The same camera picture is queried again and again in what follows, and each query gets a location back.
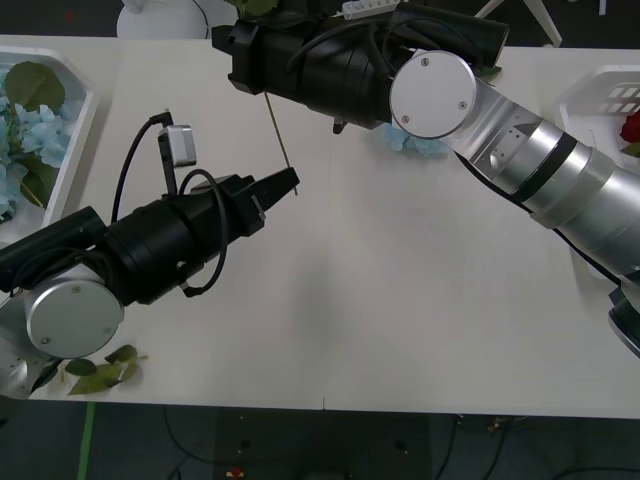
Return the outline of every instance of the green strip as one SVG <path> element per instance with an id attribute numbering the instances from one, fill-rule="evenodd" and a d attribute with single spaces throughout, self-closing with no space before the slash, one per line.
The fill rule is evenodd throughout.
<path id="1" fill-rule="evenodd" d="M 91 448 L 91 432 L 93 431 L 93 417 L 96 413 L 96 404 L 87 403 L 87 414 L 84 417 L 84 431 L 82 432 L 82 443 L 80 444 L 80 463 L 78 464 L 77 480 L 86 480 L 87 469 L 89 468 L 89 449 Z"/>

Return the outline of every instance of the white table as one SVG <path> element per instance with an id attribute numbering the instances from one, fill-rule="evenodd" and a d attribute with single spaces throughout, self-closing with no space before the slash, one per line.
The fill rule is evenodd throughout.
<path id="1" fill-rule="evenodd" d="M 263 98 L 236 91 L 230 59 L 207 42 L 1 41 L 61 51 L 105 95 L 69 211 L 92 205 L 108 218 L 135 132 L 165 107 L 193 126 L 200 166 L 214 175 L 284 166 Z M 604 63 L 637 64 L 640 52 L 507 48 L 496 85 L 540 111 Z M 331 119 L 272 101 L 300 196 L 231 246 L 210 294 L 128 308 L 95 358 L 124 343 L 150 358 L 91 399 L 640 417 L 640 362 L 607 326 L 610 288 L 562 241 L 452 158 L 398 156 L 379 132 L 353 126 L 333 136 Z M 134 160 L 122 214 L 163 191 L 154 137 Z M 68 389 L 54 382 L 34 398 Z"/>

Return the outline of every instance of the power strip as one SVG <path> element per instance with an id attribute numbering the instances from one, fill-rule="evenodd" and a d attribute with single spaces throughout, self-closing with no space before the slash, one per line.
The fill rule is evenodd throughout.
<path id="1" fill-rule="evenodd" d="M 342 4 L 342 16 L 345 20 L 370 17 L 381 13 L 392 12 L 400 2 L 407 0 L 360 0 Z"/>

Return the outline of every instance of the white chair leg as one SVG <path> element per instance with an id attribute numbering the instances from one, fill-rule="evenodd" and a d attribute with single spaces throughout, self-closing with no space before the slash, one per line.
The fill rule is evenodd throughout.
<path id="1" fill-rule="evenodd" d="M 478 13 L 476 13 L 476 17 L 485 18 L 487 15 L 493 12 L 497 7 L 499 7 L 502 4 L 502 2 L 504 2 L 504 0 L 489 0 L 489 3 L 487 3 L 484 7 L 482 7 L 482 9 Z"/>
<path id="2" fill-rule="evenodd" d="M 559 47 L 562 43 L 562 37 L 560 36 L 560 32 L 556 28 L 553 20 L 551 19 L 551 15 L 547 12 L 547 9 L 542 3 L 542 0 L 523 0 L 524 3 L 529 7 L 533 16 L 536 17 L 538 23 L 542 25 L 544 31 L 547 36 L 551 39 L 551 43 L 553 43 L 554 47 Z"/>

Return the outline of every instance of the silver robotic arm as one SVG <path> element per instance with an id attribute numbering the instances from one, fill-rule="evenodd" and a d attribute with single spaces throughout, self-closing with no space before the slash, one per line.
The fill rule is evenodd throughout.
<path id="1" fill-rule="evenodd" d="M 425 92 L 427 84 L 437 88 Z M 640 177 L 477 80 L 448 52 L 417 51 L 390 101 L 397 126 L 441 138 L 483 183 L 621 287 L 609 323 L 640 357 Z"/>
<path id="2" fill-rule="evenodd" d="M 348 123 L 439 138 L 505 200 L 552 229 L 615 289 L 609 322 L 640 357 L 640 177 L 476 79 L 506 25 L 400 3 L 392 15 L 213 31 L 231 82 Z"/>

